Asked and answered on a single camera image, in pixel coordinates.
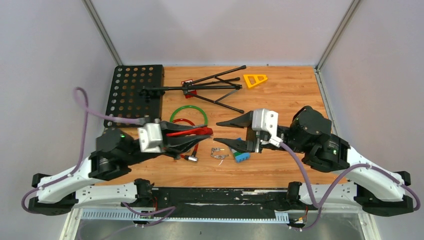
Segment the red cable lock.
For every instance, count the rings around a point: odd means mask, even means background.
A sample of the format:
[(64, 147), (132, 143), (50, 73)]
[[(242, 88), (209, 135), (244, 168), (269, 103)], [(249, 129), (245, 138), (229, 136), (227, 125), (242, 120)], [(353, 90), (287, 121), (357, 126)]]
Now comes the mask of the red cable lock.
[[(171, 120), (171, 121), (172, 121), (172, 123), (184, 122), (184, 123), (187, 123), (187, 124), (189, 124), (191, 126), (194, 126), (195, 125), (192, 121), (190, 121), (190, 120), (188, 120), (186, 118), (177, 118), (177, 119), (174, 119), (174, 120)], [(180, 156), (181, 159), (184, 159), (184, 160), (186, 160), (188, 162), (197, 163), (198, 162), (198, 158), (197, 158), (198, 148), (199, 148), (199, 144), (196, 144), (194, 146), (193, 151), (192, 151), (192, 153), (190, 155), (180, 154), (179, 156)]]

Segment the green cable lock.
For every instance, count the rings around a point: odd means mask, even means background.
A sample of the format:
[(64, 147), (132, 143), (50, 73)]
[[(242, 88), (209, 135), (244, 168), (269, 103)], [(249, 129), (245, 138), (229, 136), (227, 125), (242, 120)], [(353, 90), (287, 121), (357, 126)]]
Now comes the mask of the green cable lock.
[(181, 107), (178, 107), (170, 115), (169, 121), (174, 122), (178, 119), (186, 119), (187, 121), (195, 125), (195, 120), (190, 120), (191, 117), (202, 118), (202, 124), (209, 124), (209, 118), (206, 112), (202, 108), (194, 105), (183, 105)]

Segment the silver keys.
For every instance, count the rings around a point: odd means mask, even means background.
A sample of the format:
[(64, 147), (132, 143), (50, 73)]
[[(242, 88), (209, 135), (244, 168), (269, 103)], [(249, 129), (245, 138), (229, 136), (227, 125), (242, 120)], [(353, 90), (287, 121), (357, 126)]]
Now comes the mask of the silver keys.
[(211, 148), (210, 156), (213, 157), (213, 158), (216, 158), (216, 159), (220, 159), (222, 156), (219, 155), (219, 154), (215, 154), (215, 153), (218, 153), (220, 151), (223, 151), (223, 149), (221, 149), (219, 147), (213, 147), (213, 148)]

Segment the green lock keys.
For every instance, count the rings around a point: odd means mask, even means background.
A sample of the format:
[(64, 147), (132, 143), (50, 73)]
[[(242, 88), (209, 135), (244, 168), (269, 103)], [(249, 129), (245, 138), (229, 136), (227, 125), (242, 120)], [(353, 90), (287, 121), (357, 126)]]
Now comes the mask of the green lock keys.
[(214, 157), (215, 157), (216, 159), (221, 159), (221, 160), (223, 160), (223, 159), (227, 158), (228, 156), (229, 156), (228, 154), (224, 154), (224, 155), (215, 155)]

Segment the red tag with cord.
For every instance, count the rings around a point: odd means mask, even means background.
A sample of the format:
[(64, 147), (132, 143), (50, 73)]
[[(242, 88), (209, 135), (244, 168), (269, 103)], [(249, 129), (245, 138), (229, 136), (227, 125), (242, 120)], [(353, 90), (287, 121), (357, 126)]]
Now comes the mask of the red tag with cord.
[(187, 135), (213, 135), (213, 130), (209, 127), (197, 127), (193, 129), (178, 131), (178, 132), (172, 132), (167, 133), (167, 137), (179, 137), (179, 136), (187, 136)]

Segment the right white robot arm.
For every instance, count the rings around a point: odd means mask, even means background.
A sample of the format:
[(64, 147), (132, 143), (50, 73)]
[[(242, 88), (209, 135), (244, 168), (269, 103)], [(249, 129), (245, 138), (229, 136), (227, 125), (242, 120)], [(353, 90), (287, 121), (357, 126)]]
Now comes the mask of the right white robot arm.
[(241, 153), (288, 152), (303, 177), (303, 182), (288, 185), (284, 198), (288, 208), (351, 205), (380, 217), (420, 209), (407, 171), (392, 172), (368, 160), (333, 134), (332, 122), (320, 112), (304, 106), (289, 126), (279, 125), (278, 117), (277, 112), (261, 108), (222, 121), (221, 127), (246, 129), (246, 139), (219, 138), (218, 142)]

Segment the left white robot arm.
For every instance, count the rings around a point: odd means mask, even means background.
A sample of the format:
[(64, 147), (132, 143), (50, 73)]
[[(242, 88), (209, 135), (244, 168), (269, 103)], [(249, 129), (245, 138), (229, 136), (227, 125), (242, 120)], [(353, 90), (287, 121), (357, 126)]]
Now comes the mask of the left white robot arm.
[(205, 124), (180, 125), (168, 121), (145, 123), (133, 138), (118, 128), (107, 129), (96, 139), (96, 149), (77, 164), (55, 175), (37, 173), (33, 192), (23, 201), (32, 214), (58, 216), (86, 205), (119, 204), (147, 207), (154, 202), (153, 184), (138, 178), (120, 185), (107, 185), (131, 172), (142, 162), (167, 156), (178, 159), (199, 142), (212, 136)]

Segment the blue green white brick stack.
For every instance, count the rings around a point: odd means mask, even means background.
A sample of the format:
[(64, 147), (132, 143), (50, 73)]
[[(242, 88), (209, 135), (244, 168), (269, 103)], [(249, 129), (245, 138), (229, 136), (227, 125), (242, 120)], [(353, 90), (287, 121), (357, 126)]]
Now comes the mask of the blue green white brick stack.
[(230, 147), (229, 149), (230, 149), (236, 163), (244, 162), (251, 157), (249, 152), (239, 152), (232, 147)]

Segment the red label card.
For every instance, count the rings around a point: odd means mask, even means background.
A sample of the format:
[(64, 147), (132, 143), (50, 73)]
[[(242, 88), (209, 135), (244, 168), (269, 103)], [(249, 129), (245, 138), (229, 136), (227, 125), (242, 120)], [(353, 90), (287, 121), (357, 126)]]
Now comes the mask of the red label card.
[(194, 95), (197, 95), (197, 90), (191, 88), (192, 85), (190, 85), (190, 83), (192, 82), (193, 82), (193, 79), (187, 79), (187, 80), (181, 81), (181, 86), (187, 88), (186, 90), (183, 90), (183, 94), (186, 99), (193, 98)]

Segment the yellow plastic triangle piece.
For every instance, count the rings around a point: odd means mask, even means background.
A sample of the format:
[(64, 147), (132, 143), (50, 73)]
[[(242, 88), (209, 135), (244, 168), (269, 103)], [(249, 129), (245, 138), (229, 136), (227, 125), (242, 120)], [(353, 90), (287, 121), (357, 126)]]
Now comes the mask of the yellow plastic triangle piece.
[(266, 82), (268, 76), (266, 74), (244, 74), (243, 79), (249, 90), (257, 87), (258, 85)]

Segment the black perforated music stand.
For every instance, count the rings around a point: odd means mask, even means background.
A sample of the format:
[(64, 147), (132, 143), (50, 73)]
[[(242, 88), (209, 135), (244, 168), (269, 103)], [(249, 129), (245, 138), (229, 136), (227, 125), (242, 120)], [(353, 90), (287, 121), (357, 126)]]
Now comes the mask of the black perforated music stand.
[[(242, 65), (220, 73), (194, 80), (190, 85), (194, 90), (229, 90), (233, 94), (243, 87), (237, 82), (239, 77), (223, 79), (222, 76), (246, 69)], [(162, 117), (163, 95), (170, 91), (186, 90), (179, 86), (165, 86), (165, 68), (161, 64), (151, 65), (118, 65), (112, 75), (105, 114), (109, 117), (137, 119), (144, 116), (153, 119)], [(242, 109), (222, 103), (222, 99), (212, 100), (200, 95), (194, 98), (244, 113)]]

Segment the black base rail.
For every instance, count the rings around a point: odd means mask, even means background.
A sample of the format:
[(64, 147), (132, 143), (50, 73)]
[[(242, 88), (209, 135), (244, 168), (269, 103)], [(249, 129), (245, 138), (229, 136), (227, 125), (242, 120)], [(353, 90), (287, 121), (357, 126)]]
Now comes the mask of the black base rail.
[(129, 206), (175, 207), (172, 218), (198, 219), (273, 219), (275, 212), (316, 210), (285, 188), (155, 187)]

